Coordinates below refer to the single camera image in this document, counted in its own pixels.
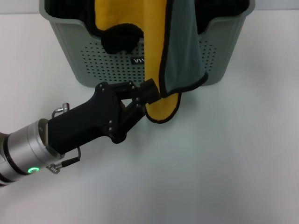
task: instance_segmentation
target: white background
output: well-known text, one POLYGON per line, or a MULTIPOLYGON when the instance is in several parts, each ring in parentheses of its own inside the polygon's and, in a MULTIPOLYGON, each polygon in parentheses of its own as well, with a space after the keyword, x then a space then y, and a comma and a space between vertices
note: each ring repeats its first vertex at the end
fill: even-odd
MULTIPOLYGON (((298 21, 253 12, 218 84, 184 93, 167 124, 143 118, 119 145, 82 146, 59 175, 1 188, 0 223, 298 224, 298 21)), ((93 94, 41 15, 1 15, 0 30, 1 132, 93 94)))
MULTIPOLYGON (((256 0, 256 9, 299 9, 299 0, 256 0)), ((0 0, 0 14, 38 13, 38 0, 0 0)))

